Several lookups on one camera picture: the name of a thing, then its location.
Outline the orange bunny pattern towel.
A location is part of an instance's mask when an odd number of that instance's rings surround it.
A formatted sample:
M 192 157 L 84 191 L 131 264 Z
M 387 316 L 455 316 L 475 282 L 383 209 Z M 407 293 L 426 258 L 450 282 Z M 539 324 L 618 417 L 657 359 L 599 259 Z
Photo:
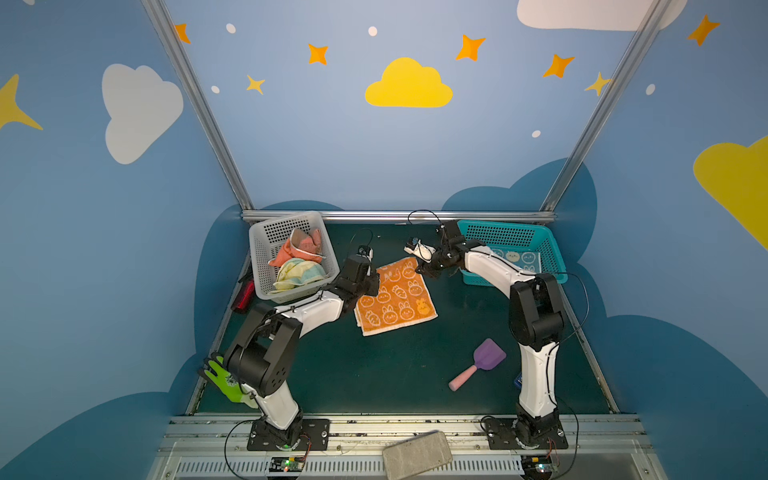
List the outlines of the orange bunny pattern towel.
M 438 317 L 417 259 L 408 257 L 377 269 L 378 294 L 362 296 L 354 309 L 365 337 L 425 323 Z

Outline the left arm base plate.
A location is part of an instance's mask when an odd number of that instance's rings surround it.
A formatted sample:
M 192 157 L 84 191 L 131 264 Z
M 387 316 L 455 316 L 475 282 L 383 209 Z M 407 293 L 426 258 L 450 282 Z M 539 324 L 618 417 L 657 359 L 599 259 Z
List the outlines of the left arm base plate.
M 330 421 L 328 419 L 297 417 L 286 430 L 279 430 L 265 419 L 251 427 L 248 451 L 325 451 L 328 448 Z

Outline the white plastic basket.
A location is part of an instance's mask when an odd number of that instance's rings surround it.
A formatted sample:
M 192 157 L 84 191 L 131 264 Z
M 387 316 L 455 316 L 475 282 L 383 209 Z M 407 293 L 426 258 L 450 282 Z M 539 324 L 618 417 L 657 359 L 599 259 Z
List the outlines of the white plastic basket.
M 275 286 L 278 281 L 279 268 L 269 265 L 268 262 L 277 258 L 278 253 L 296 229 L 309 236 L 315 230 L 318 231 L 322 256 L 320 265 L 324 276 L 308 285 L 279 291 Z M 256 223 L 250 227 L 249 241 L 255 290 L 260 299 L 271 300 L 276 303 L 288 303 L 311 295 L 321 287 L 328 285 L 340 272 L 330 237 L 319 212 L 310 211 L 282 215 L 275 219 Z

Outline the blue bunny pattern towel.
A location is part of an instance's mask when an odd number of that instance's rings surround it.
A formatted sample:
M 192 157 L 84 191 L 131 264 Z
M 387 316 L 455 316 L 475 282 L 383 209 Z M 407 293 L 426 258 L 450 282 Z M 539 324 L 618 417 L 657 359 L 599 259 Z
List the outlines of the blue bunny pattern towel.
M 543 272 L 541 254 L 538 252 L 515 251 L 502 248 L 491 248 L 491 251 L 504 262 L 514 265 L 517 269 L 532 272 L 534 274 Z

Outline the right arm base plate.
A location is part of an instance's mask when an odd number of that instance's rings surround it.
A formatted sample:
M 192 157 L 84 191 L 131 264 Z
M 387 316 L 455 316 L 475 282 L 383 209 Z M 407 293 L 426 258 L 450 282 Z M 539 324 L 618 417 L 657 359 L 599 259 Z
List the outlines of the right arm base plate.
M 569 447 L 565 432 L 560 426 L 528 438 L 524 437 L 524 428 L 517 426 L 516 418 L 486 415 L 480 419 L 479 425 L 491 450 L 560 450 Z

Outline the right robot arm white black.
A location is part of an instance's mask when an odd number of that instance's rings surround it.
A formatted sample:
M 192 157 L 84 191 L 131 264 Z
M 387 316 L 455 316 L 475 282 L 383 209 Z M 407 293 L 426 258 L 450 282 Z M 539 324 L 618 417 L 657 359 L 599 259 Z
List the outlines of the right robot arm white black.
M 518 430 L 533 438 L 559 429 L 555 367 L 565 314 L 555 276 L 523 270 L 476 241 L 452 248 L 434 248 L 414 241 L 404 251 L 417 258 L 417 271 L 423 275 L 437 277 L 442 270 L 457 266 L 505 294 L 509 300 L 509 329 L 521 352 Z

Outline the yellow teal towel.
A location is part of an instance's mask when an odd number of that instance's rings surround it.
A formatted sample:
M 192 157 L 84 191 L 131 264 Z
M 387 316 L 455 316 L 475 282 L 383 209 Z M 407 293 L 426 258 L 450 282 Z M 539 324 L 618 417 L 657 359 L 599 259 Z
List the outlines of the yellow teal towel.
M 273 286 L 275 291 L 282 292 L 321 281 L 326 277 L 325 269 L 320 263 L 293 258 L 279 268 Z

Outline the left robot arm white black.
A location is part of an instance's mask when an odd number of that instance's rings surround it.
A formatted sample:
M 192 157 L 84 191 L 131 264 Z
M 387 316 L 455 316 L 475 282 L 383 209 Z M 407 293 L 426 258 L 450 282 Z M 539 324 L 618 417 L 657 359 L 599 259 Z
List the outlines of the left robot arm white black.
M 223 356 L 223 368 L 259 408 L 268 425 L 287 431 L 300 415 L 287 383 L 300 339 L 346 315 L 361 297 L 376 296 L 379 285 L 376 272 L 356 280 L 340 275 L 303 300 L 278 307 L 253 307 Z

